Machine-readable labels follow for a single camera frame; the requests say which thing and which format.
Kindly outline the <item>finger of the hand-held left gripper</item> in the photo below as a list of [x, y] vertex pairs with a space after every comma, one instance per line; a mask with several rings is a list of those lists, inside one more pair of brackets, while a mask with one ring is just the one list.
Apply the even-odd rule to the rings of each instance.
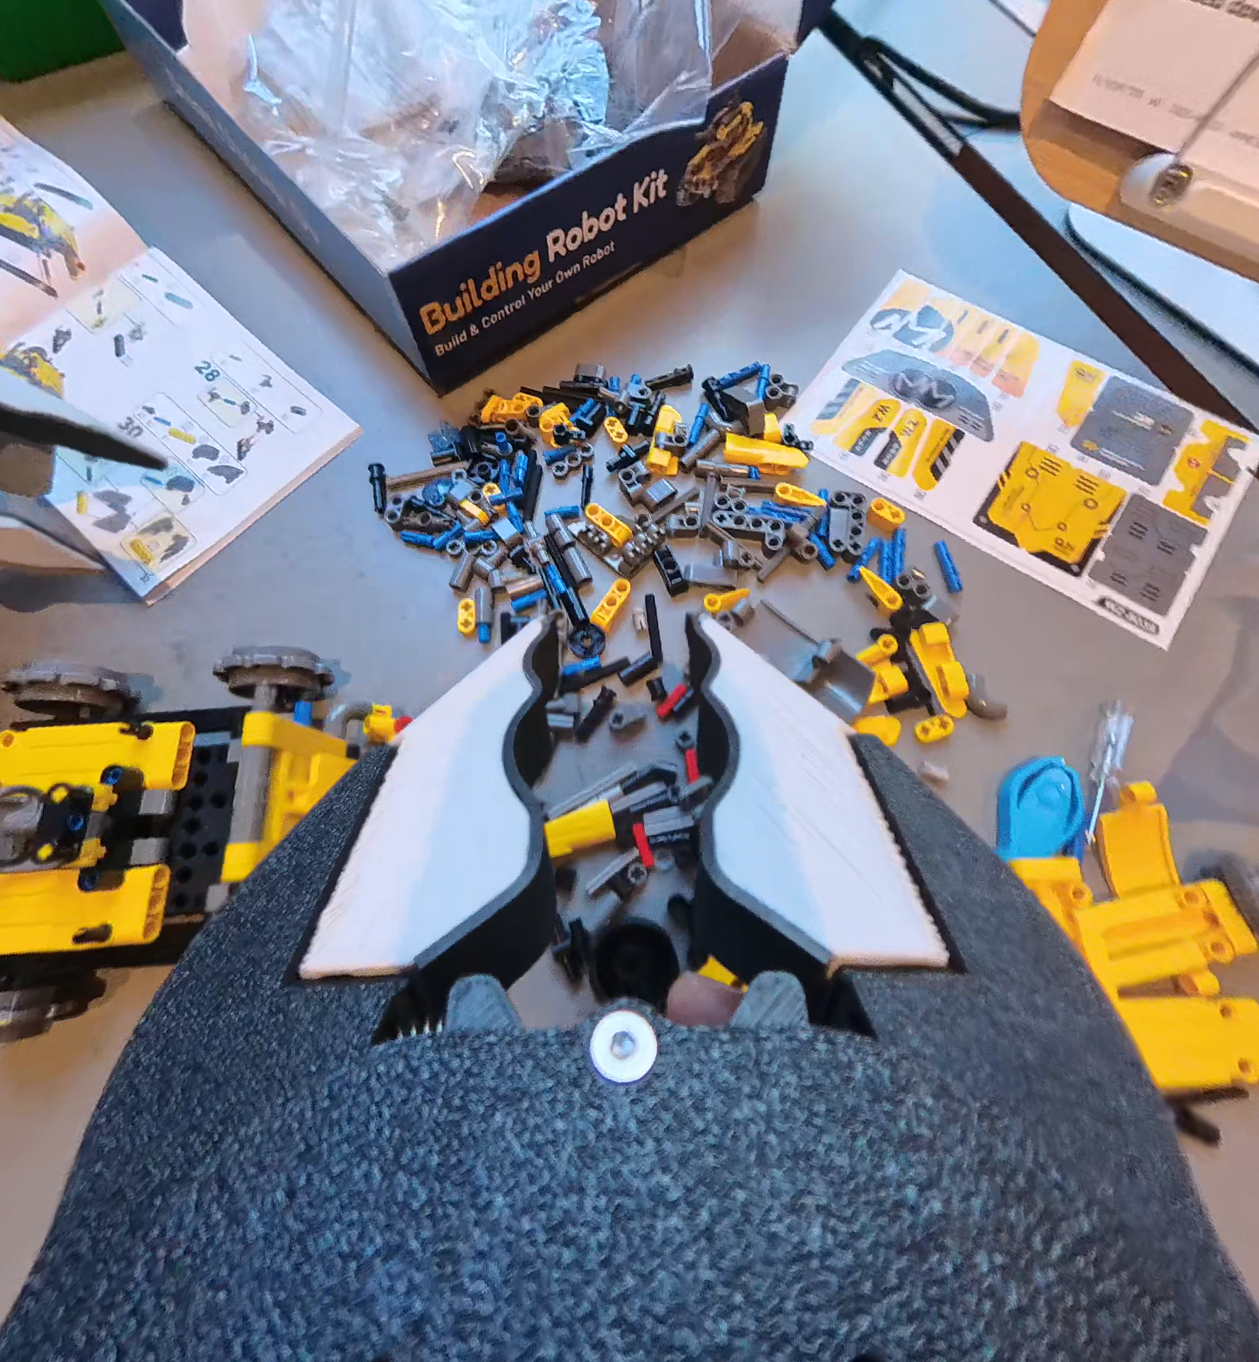
[[52, 453], [0, 453], [0, 570], [48, 576], [104, 574], [102, 560], [20, 518], [52, 486]]
[[161, 453], [0, 366], [0, 453], [9, 445], [44, 453], [67, 448], [129, 467], [165, 469]]

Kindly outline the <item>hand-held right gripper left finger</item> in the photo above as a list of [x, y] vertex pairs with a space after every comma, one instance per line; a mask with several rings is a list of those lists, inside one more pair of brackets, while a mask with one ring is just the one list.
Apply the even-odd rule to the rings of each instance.
[[557, 912], [535, 785], [560, 674], [550, 618], [522, 627], [389, 746], [383, 777], [305, 938], [305, 983], [525, 976]]

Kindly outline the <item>yellow toy vehicle assembly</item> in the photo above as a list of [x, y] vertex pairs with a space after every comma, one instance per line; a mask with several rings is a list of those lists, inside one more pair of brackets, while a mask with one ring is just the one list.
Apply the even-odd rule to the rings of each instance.
[[[410, 717], [335, 702], [337, 670], [283, 644], [213, 666], [225, 706], [154, 711], [125, 672], [42, 659], [0, 680], [0, 1044], [99, 1004], [113, 972], [174, 966], [251, 873]], [[104, 789], [93, 867], [26, 867], [36, 804], [58, 782]]]

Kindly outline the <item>black beam with yellow pins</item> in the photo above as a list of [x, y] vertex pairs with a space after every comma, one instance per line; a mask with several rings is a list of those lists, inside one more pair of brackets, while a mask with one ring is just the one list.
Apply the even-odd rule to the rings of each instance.
[[28, 869], [90, 869], [103, 860], [112, 806], [104, 789], [58, 782], [45, 791], [28, 789], [28, 795], [36, 804], [36, 824], [28, 841]]

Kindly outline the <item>plain black tyre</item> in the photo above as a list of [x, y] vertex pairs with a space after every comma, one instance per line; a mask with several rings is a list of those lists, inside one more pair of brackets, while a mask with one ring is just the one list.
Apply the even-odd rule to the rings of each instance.
[[590, 938], [589, 982], [598, 1001], [628, 998], [666, 1012], [680, 973], [669, 931], [653, 921], [627, 918]]

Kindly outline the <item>small clear plastic piece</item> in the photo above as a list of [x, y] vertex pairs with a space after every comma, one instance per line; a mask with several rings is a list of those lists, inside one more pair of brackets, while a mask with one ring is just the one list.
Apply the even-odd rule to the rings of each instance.
[[1134, 715], [1121, 701], [1108, 701], [1098, 708], [1085, 776], [1085, 820], [1082, 841], [1091, 844], [1102, 808], [1117, 788], [1124, 769]]

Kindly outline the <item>pile of mixed small pieces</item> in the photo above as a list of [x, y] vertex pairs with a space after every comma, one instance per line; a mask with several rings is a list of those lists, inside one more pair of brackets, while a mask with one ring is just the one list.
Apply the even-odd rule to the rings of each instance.
[[[587, 856], [600, 857], [598, 875], [582, 879], [582, 895], [592, 907], [612, 895], [618, 908], [630, 908], [666, 860], [670, 875], [690, 880], [689, 893], [673, 898], [663, 911], [688, 934], [688, 960], [698, 965], [714, 959], [744, 982], [756, 979], [706, 953], [695, 933], [698, 820], [709, 783], [695, 751], [696, 693], [689, 686], [685, 621], [712, 616], [851, 724], [862, 764], [950, 949], [946, 970], [867, 967], [830, 978], [777, 972], [793, 973], [818, 999], [857, 972], [905, 972], [914, 978], [963, 973], [969, 940], [953, 943], [950, 911], [970, 907], [967, 870], [981, 867], [979, 886], [989, 892], [989, 908], [1020, 883], [954, 815], [943, 833], [933, 828], [944, 808], [931, 795], [918, 793], [911, 772], [879, 746], [864, 722], [862, 711], [878, 699], [882, 677], [892, 672], [904, 647], [902, 637], [886, 625], [873, 650], [854, 656], [837, 638], [795, 631], [789, 616], [748, 596], [722, 606], [696, 602], [686, 612], [661, 618], [660, 596], [689, 592], [702, 570], [718, 567], [712, 561], [683, 566], [676, 554], [677, 531], [701, 531], [722, 554], [724, 570], [761, 570], [776, 558], [788, 561], [791, 551], [812, 557], [809, 531], [825, 513], [838, 524], [844, 512], [870, 509], [870, 502], [844, 493], [812, 505], [780, 502], [788, 487], [732, 484], [715, 477], [696, 490], [672, 480], [645, 480], [634, 487], [640, 502], [627, 508], [630, 515], [640, 513], [638, 519], [619, 518], [615, 508], [592, 502], [574, 515], [569, 531], [558, 516], [548, 525], [535, 524], [534, 513], [527, 513], [521, 525], [506, 518], [522, 490], [535, 490], [534, 480], [528, 480], [511, 483], [512, 496], [495, 503], [489, 522], [482, 525], [457, 506], [460, 490], [482, 492], [477, 480], [463, 477], [466, 470], [460, 463], [438, 469], [435, 477], [450, 515], [441, 515], [438, 499], [424, 502], [431, 519], [421, 540], [441, 538], [447, 548], [458, 547], [460, 557], [445, 560], [453, 567], [471, 557], [468, 529], [486, 535], [486, 541], [474, 540], [477, 550], [498, 548], [505, 556], [500, 561], [483, 553], [474, 557], [477, 574], [470, 590], [451, 602], [454, 627], [441, 624], [437, 605], [416, 606], [402, 590], [383, 599], [384, 622], [400, 638], [400, 688], [408, 690], [413, 719], [522, 627], [542, 618], [556, 625], [560, 674], [547, 703], [553, 757], [535, 785], [556, 878], [558, 917], [551, 943], [560, 941], [570, 959], [589, 970], [590, 938], [611, 925], [586, 931], [582, 920], [564, 920], [558, 891], [563, 872], [585, 869]], [[925, 815], [922, 824], [909, 811], [895, 811], [898, 792], [915, 793], [912, 811]]]

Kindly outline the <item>green plastic bin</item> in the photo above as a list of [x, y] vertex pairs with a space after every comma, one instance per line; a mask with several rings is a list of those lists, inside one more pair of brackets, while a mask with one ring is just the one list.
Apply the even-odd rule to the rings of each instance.
[[99, 1], [0, 1], [0, 77], [45, 77], [123, 49]]

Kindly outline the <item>sticker sheet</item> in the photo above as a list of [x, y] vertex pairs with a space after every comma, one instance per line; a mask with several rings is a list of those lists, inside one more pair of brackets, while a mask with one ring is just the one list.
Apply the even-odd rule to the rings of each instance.
[[814, 457], [1168, 650], [1259, 434], [899, 271], [791, 409]]

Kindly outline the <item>crumpled clear plastic bags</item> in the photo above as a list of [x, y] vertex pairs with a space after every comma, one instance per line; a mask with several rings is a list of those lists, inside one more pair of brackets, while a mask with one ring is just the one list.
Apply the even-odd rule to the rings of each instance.
[[194, 1], [171, 45], [381, 270], [791, 55], [798, 3]]

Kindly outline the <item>dark blue cardboard kit box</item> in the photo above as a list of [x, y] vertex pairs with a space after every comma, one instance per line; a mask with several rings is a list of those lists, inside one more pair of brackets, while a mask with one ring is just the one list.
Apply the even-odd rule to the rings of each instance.
[[647, 132], [383, 271], [254, 148], [186, 54], [193, 3], [102, 3], [161, 99], [273, 213], [418, 374], [447, 393], [757, 194], [798, 45], [833, 3], [725, 3], [740, 25], [706, 112]]

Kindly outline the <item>white flat device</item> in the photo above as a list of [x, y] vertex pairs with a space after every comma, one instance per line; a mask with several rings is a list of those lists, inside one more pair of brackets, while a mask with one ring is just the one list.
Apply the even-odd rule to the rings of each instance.
[[1088, 254], [1259, 374], [1259, 283], [1079, 206], [1066, 222]]

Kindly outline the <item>pale wooden sign stand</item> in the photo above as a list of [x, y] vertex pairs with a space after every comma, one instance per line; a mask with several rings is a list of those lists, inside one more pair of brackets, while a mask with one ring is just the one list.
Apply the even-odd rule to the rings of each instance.
[[1104, 4], [1052, 3], [1036, 33], [1020, 106], [1033, 167], [1068, 202], [1259, 283], [1258, 191], [1053, 103]]

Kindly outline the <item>adjoining grey table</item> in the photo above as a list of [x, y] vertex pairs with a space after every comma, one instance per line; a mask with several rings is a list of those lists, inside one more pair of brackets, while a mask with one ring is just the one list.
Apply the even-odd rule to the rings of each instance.
[[[838, 3], [837, 12], [841, 19], [824, 26], [835, 46], [846, 46], [851, 29], [985, 106], [1020, 107], [1028, 35], [996, 3]], [[931, 119], [944, 128], [937, 155], [1024, 247], [1024, 271], [1060, 284], [1107, 341], [1073, 339], [1059, 322], [1041, 329], [1259, 434], [1259, 368], [1082, 247], [1063, 197], [1031, 168], [1018, 131], [970, 131], [967, 115], [949, 117], [950, 100], [934, 100], [915, 77], [873, 75], [863, 61], [849, 61], [911, 128], [922, 131]]]

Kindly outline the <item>printed notice sheet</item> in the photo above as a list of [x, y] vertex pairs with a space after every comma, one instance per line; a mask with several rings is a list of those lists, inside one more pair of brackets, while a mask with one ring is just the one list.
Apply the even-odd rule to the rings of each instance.
[[1111, 1], [1053, 103], [1259, 193], [1259, 1]]

